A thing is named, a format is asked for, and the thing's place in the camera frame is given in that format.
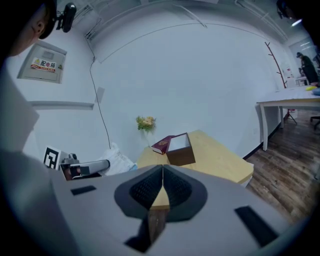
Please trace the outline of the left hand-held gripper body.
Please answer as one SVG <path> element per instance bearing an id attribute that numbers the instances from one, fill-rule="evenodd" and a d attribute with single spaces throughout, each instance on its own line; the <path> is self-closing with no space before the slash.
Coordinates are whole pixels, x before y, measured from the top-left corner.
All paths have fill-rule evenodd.
<path id="1" fill-rule="evenodd" d="M 50 169 L 62 173 L 67 181 L 83 178 L 80 161 L 75 153 L 66 153 L 54 147 L 46 147 L 43 163 Z"/>

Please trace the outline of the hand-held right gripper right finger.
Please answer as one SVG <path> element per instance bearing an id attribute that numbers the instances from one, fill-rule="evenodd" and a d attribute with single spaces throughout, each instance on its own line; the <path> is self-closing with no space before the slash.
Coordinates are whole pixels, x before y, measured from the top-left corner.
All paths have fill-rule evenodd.
<path id="1" fill-rule="evenodd" d="M 288 222 L 230 180 L 163 167 L 170 211 L 152 256 L 280 256 L 292 240 Z"/>

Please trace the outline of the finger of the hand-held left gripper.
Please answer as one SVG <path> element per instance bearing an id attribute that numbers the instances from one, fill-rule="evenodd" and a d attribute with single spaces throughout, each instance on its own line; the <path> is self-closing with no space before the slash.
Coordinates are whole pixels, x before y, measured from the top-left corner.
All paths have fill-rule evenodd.
<path id="1" fill-rule="evenodd" d="M 105 171 L 110 168 L 110 161 L 107 159 L 81 163 L 79 165 L 82 175 L 92 175 L 98 172 Z"/>

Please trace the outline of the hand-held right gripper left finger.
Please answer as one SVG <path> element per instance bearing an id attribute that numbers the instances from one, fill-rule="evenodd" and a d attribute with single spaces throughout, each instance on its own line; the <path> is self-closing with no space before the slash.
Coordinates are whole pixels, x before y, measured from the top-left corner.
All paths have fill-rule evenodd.
<path id="1" fill-rule="evenodd" d="M 144 256 L 150 247 L 148 211 L 162 187 L 162 165 L 111 176 L 50 179 L 73 242 L 73 256 Z"/>

